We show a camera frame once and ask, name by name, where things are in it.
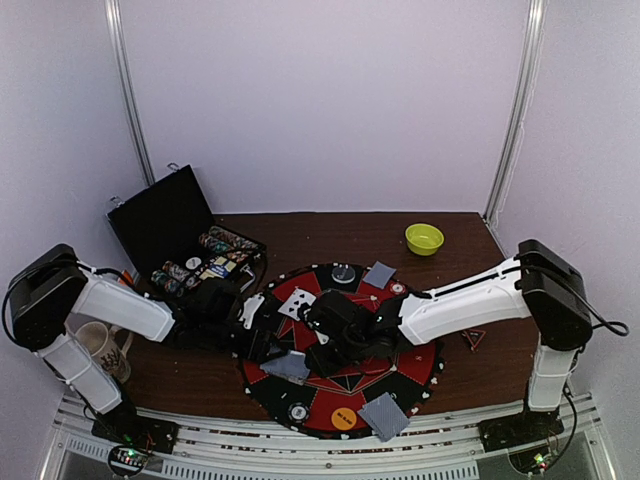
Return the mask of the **three of spades card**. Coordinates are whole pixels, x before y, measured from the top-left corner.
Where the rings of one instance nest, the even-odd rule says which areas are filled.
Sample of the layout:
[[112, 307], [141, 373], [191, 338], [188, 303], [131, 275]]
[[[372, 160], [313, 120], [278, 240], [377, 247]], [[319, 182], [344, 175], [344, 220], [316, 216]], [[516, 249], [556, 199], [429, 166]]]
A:
[[277, 312], [294, 321], [301, 321], [304, 313], [311, 308], [316, 296], [296, 287], [293, 293], [282, 303]]

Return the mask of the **grey playing card deck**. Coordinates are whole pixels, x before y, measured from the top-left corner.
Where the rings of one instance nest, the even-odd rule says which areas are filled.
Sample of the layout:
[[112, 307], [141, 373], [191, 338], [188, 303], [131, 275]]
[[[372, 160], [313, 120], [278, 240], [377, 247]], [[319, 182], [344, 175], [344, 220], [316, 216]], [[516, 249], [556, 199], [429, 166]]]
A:
[[262, 363], [260, 369], [269, 375], [274, 375], [296, 385], [303, 385], [311, 373], [306, 365], [306, 355], [303, 352], [293, 350]]

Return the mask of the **red five poker chip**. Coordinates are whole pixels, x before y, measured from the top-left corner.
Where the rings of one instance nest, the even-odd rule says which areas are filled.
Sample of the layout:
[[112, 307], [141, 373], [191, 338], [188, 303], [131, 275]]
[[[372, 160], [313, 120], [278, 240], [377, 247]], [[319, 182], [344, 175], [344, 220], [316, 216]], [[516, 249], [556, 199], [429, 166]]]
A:
[[401, 295], [404, 294], [406, 292], [406, 287], [401, 284], [401, 283], [393, 283], [390, 286], [390, 290], [395, 294], [395, 295]]

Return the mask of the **orange big blind button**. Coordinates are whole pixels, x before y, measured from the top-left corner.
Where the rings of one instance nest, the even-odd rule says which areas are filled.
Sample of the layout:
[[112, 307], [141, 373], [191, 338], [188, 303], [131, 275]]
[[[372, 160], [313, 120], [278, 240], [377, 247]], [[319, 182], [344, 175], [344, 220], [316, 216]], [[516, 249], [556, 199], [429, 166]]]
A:
[[331, 414], [331, 423], [339, 431], [349, 431], [357, 424], [357, 414], [348, 407], [337, 408]]

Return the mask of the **dealt blue-backed playing cards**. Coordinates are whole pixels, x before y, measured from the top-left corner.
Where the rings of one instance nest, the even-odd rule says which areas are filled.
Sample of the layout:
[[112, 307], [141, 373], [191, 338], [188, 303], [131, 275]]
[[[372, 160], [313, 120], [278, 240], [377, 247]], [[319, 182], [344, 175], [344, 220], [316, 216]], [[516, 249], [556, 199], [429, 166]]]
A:
[[409, 418], [388, 392], [364, 404], [358, 415], [381, 442], [393, 439], [409, 425]]

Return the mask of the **black poker chip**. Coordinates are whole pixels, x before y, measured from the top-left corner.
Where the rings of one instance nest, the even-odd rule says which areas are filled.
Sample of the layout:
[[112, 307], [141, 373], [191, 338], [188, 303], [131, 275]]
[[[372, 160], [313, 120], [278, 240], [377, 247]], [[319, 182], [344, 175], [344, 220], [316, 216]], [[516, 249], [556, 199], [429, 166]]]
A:
[[310, 409], [302, 402], [292, 403], [288, 407], [288, 418], [295, 424], [304, 424], [310, 415]]

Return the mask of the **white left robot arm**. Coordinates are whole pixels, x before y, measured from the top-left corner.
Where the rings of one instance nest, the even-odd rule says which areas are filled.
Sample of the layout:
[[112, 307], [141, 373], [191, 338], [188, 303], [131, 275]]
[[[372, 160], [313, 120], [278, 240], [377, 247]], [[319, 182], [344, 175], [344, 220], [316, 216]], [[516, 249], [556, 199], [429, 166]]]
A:
[[177, 349], [239, 351], [249, 343], [248, 323], [264, 304], [229, 281], [209, 278], [184, 301], [154, 297], [113, 279], [113, 270], [79, 261], [58, 244], [18, 273], [1, 306], [10, 341], [41, 358], [99, 416], [123, 444], [144, 433], [142, 419], [121, 381], [92, 359], [66, 326], [72, 314], [104, 321]]

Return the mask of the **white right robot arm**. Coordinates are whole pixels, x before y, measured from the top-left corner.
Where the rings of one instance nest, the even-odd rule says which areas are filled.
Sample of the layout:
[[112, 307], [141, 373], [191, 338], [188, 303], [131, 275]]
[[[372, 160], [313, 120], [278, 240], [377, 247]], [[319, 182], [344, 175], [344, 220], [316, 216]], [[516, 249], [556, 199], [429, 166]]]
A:
[[322, 376], [371, 357], [387, 358], [444, 335], [516, 318], [534, 319], [539, 341], [528, 382], [527, 408], [513, 419], [519, 440], [535, 440], [551, 424], [577, 350], [592, 337], [582, 306], [581, 274], [537, 240], [496, 267], [430, 291], [409, 289], [371, 312], [332, 289], [294, 311], [327, 336], [307, 355]]

